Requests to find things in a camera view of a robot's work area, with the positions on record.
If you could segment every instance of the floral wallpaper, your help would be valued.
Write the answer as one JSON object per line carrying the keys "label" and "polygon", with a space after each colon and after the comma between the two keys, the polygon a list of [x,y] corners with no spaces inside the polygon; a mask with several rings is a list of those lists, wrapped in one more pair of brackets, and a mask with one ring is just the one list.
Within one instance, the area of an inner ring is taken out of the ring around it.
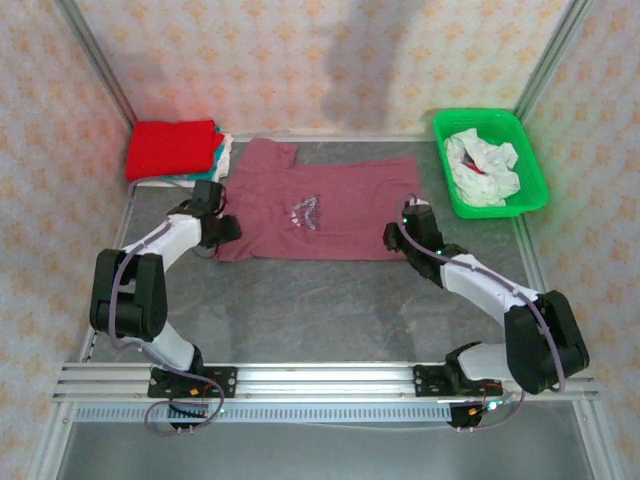
{"label": "floral wallpaper", "polygon": [[127,128],[53,1],[0,0],[0,478],[22,479],[125,204]]}
{"label": "floral wallpaper", "polygon": [[640,478],[640,8],[594,2],[526,122],[551,190],[528,216],[571,299],[628,478]]}
{"label": "floral wallpaper", "polygon": [[422,134],[438,108],[513,108],[570,2],[78,3],[142,119],[366,136]]}

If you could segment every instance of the gray mat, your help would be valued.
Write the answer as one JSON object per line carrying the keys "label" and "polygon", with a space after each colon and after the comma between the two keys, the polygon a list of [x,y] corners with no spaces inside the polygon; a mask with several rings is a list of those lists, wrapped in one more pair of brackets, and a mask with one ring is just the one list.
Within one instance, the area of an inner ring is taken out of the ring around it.
{"label": "gray mat", "polygon": [[[511,220],[470,221],[453,213],[435,144],[299,147],[297,162],[305,164],[415,155],[422,194],[434,207],[445,241],[526,284]],[[234,144],[232,168],[244,148]],[[179,189],[140,188],[126,242],[146,235],[185,198]],[[465,343],[499,342],[503,336],[481,310],[422,279],[405,262],[248,259],[228,264],[188,252],[168,271],[167,289],[171,323],[200,347],[207,362],[439,361]],[[99,335],[93,360],[140,357],[116,354]]]}
{"label": "gray mat", "polygon": [[530,402],[474,434],[379,426],[214,424],[193,437],[154,438],[138,424],[77,424],[58,479],[593,478],[570,402]]}

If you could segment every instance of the red folded cloth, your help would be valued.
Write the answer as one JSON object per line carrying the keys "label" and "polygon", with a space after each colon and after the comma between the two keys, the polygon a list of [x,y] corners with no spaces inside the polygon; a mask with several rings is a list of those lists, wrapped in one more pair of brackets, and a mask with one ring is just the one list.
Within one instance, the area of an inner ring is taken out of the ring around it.
{"label": "red folded cloth", "polygon": [[207,172],[224,140],[213,120],[137,122],[133,128],[125,177],[132,182],[162,175]]}

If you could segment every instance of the maroon t-shirt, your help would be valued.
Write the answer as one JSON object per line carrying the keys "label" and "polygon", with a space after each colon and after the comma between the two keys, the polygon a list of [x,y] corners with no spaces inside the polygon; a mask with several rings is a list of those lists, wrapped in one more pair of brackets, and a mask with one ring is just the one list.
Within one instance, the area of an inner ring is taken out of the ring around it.
{"label": "maroon t-shirt", "polygon": [[348,165],[295,165],[296,147],[257,138],[227,183],[225,214],[242,238],[219,260],[393,260],[382,242],[398,202],[420,193],[413,157]]}

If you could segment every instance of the green plastic basket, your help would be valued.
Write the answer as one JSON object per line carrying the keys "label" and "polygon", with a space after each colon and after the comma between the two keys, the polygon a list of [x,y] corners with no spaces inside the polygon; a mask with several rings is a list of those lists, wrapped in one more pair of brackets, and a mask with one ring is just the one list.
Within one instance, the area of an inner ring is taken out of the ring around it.
{"label": "green plastic basket", "polygon": [[[549,200],[549,189],[544,181],[527,134],[520,120],[513,114],[498,109],[446,110],[436,115],[433,126],[440,150],[440,158],[447,178],[453,210],[462,218],[517,217],[523,212],[537,210]],[[514,171],[520,177],[520,191],[506,198],[504,207],[472,207],[462,201],[453,182],[444,141],[451,135],[477,128],[483,140],[501,145],[509,142],[518,154]]]}

